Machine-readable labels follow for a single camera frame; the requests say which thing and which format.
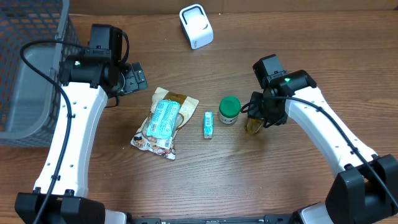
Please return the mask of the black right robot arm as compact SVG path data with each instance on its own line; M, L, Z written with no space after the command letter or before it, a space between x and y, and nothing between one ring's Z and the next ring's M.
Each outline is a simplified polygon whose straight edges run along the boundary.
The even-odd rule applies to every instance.
M241 109L246 131L293 119L326 159L334 182L324 202L291 215L266 215L265 223L375 223L397 214L397 160L379 156L345 125L304 70L289 73L274 54L253 65L262 88Z

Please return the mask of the brown snack pouch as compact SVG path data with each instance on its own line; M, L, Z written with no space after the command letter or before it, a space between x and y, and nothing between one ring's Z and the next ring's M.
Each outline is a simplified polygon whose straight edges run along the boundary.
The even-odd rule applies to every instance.
M155 112L155 108L159 101L171 100L180 104L180 110L174 126L172 136L168 139L157 139L147 135L147 128ZM166 157L170 160L175 160L174 139L180 129L186 125L194 114L199 101L190 96L179 93L174 93L158 87L152 96L152 105L147 118L143 121L141 127L136 131L131 139L131 145L142 150L150 151L154 154Z

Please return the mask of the teal wipes pack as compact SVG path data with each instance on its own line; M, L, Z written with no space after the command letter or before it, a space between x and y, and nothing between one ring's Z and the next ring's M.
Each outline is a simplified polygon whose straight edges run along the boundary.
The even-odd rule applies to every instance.
M148 125L147 135L157 139L170 138L179 110L180 104L176 101L159 101Z

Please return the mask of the green lid Knorr jar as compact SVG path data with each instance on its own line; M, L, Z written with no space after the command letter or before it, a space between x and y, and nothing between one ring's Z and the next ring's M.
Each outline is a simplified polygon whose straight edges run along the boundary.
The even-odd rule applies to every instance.
M219 120L224 124L233 124L237 121L240 110L240 101L234 96L226 96L219 105Z

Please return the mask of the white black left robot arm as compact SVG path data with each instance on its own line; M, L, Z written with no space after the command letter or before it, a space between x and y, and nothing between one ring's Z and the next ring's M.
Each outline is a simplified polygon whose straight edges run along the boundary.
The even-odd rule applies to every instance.
M19 193L15 211L25 223L130 223L131 215L88 198L88 167L100 117L108 100L145 90L139 63L128 63L129 40L121 29L94 24L87 47L66 57L53 86L61 94L45 165L31 193Z

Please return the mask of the Kleenex tissue pack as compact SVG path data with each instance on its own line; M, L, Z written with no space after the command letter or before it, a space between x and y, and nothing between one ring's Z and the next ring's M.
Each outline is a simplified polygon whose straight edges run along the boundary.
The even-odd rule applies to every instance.
M203 118L203 135L205 139L212 139L214 134L213 112L206 111Z

